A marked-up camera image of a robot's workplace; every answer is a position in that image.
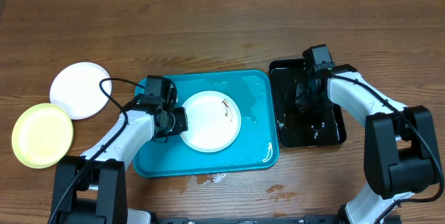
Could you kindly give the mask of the white plate with sauce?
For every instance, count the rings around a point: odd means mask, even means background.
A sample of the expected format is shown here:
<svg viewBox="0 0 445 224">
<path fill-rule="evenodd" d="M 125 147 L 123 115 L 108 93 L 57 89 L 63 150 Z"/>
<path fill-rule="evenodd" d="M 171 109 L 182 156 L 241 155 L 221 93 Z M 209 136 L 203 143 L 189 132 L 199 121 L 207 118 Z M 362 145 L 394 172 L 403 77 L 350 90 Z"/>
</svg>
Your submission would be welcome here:
<svg viewBox="0 0 445 224">
<path fill-rule="evenodd" d="M 188 129 L 180 136 L 190 148 L 198 152 L 219 152 L 236 140 L 241 130 L 241 112 L 228 95 L 202 91 L 189 97 L 182 106 Z"/>
</svg>

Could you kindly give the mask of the yellow plate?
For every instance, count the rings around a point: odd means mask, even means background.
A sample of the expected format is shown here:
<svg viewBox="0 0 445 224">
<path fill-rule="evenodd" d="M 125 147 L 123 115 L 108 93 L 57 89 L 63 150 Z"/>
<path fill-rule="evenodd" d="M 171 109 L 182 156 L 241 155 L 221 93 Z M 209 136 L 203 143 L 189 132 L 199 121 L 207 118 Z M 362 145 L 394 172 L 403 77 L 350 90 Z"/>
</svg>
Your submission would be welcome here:
<svg viewBox="0 0 445 224">
<path fill-rule="evenodd" d="M 36 104 L 20 115 L 11 136 L 14 155 L 29 168 L 48 168 L 70 149 L 74 128 L 69 115 L 50 103 Z"/>
</svg>

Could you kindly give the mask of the pink white plate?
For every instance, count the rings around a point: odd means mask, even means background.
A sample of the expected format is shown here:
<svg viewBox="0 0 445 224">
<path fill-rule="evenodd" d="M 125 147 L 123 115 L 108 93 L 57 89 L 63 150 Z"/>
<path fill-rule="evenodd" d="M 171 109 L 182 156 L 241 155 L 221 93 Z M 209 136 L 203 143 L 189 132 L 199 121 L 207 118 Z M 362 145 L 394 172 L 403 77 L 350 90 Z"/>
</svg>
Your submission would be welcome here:
<svg viewBox="0 0 445 224">
<path fill-rule="evenodd" d="M 99 113 L 108 102 L 99 83 L 109 77 L 108 72 L 96 63 L 72 64 L 53 80 L 50 102 L 61 107 L 72 120 L 89 118 Z"/>
</svg>

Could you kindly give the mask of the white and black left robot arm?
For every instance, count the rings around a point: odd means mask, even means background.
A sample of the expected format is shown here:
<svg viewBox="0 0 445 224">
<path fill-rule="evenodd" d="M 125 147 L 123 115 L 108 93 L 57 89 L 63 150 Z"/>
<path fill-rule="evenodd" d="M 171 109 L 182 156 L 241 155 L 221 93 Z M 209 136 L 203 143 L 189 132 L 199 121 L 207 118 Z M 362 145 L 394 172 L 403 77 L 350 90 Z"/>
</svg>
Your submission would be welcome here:
<svg viewBox="0 0 445 224">
<path fill-rule="evenodd" d="M 151 223 L 148 211 L 127 206 L 125 173 L 139 149 L 154 138 L 187 130 L 184 108 L 156 121 L 145 111 L 120 114 L 113 128 L 81 156 L 56 166 L 50 223 Z"/>
</svg>

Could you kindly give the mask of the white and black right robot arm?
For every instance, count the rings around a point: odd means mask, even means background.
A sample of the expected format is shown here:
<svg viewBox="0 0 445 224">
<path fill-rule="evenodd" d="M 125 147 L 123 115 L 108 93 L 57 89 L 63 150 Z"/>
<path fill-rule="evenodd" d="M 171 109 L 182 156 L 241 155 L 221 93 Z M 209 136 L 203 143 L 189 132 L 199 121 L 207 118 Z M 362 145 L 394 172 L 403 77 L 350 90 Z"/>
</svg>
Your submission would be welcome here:
<svg viewBox="0 0 445 224">
<path fill-rule="evenodd" d="M 406 202 L 427 203 L 444 193 L 444 173 L 431 112 L 390 99 L 350 65 L 304 68 L 296 104 L 315 110 L 338 105 L 365 129 L 359 194 L 343 205 L 337 223 L 383 223 Z"/>
</svg>

